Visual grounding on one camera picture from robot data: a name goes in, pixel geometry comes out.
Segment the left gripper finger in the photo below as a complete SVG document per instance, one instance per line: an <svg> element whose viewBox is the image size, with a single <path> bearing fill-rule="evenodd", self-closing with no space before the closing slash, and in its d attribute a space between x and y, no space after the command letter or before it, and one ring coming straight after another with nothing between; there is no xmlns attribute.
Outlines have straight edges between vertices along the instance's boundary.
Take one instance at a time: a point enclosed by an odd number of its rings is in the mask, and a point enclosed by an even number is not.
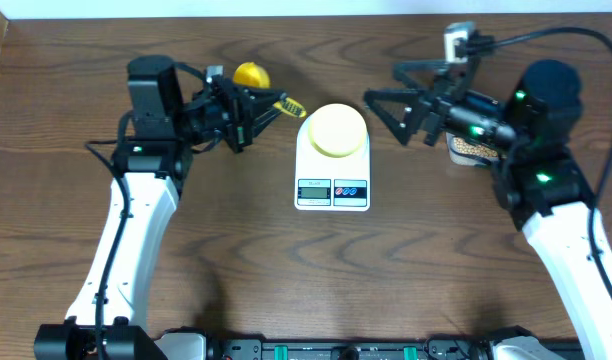
<svg viewBox="0 0 612 360"><path fill-rule="evenodd" d="M258 137L280 115L281 112L278 109L271 107L265 113L260 114L256 118L252 118L251 123L247 126L245 145L252 145L254 139Z"/></svg>
<svg viewBox="0 0 612 360"><path fill-rule="evenodd" d="M243 107L251 113L263 113L287 97L282 89L239 86Z"/></svg>

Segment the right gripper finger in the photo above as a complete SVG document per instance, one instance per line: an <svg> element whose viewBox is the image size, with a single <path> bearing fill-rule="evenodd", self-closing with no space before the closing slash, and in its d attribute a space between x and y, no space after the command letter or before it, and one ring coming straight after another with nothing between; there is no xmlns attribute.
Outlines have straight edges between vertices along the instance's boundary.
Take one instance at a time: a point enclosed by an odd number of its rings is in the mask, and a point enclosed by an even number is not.
<svg viewBox="0 0 612 360"><path fill-rule="evenodd" d="M363 100L395 139L406 146L420 127L415 111L425 93L426 90L420 89L367 90Z"/></svg>
<svg viewBox="0 0 612 360"><path fill-rule="evenodd" d="M471 86L479 57L469 57L465 63L446 60L414 60L396 63L393 78L404 86L405 92L465 93Z"/></svg>

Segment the yellow measuring scoop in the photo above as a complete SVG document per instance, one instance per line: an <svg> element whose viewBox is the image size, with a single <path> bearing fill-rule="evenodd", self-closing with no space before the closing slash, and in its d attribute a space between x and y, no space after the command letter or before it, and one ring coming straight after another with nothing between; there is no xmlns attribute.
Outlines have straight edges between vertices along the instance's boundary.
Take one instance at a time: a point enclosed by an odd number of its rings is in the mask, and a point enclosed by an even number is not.
<svg viewBox="0 0 612 360"><path fill-rule="evenodd" d="M239 65L235 70L233 82L239 85L260 89L271 88L271 80L268 72L262 66L254 62L246 62ZM304 118L307 115L306 109L299 102L290 97L275 102L273 107L295 118Z"/></svg>

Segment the pale yellow bowl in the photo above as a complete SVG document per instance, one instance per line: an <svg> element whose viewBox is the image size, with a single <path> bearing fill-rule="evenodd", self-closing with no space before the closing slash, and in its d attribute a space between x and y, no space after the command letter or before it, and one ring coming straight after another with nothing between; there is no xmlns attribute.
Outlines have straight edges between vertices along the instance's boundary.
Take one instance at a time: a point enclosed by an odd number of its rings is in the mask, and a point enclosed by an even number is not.
<svg viewBox="0 0 612 360"><path fill-rule="evenodd" d="M345 104L328 104L310 117L307 137L320 154L343 158L356 153L366 142L368 130L362 115Z"/></svg>

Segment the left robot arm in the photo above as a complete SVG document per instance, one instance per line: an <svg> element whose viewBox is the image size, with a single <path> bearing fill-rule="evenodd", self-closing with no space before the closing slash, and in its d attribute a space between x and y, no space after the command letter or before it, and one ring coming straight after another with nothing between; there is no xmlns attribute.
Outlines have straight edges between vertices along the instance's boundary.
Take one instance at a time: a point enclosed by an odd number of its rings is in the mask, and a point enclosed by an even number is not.
<svg viewBox="0 0 612 360"><path fill-rule="evenodd" d="M43 324L38 359L218 359L221 346L187 327L146 331L149 291L163 236L195 156L226 142L235 153L281 113L287 94L195 69L165 55L127 66L132 108L119 120L106 224L79 294L60 324Z"/></svg>

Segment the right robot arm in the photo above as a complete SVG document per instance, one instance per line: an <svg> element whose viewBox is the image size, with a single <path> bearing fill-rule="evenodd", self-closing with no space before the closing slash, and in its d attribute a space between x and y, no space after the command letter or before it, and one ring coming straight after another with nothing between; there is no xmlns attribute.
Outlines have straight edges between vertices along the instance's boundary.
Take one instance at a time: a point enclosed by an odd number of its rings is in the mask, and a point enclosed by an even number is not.
<svg viewBox="0 0 612 360"><path fill-rule="evenodd" d="M478 67L460 77L445 61L399 63L400 89L368 90L367 107L401 144L424 131L432 146L443 133L495 151L493 189L545 265L588 359L612 359L612 249L591 189L568 147L581 117L574 68L541 60L501 104L470 88Z"/></svg>

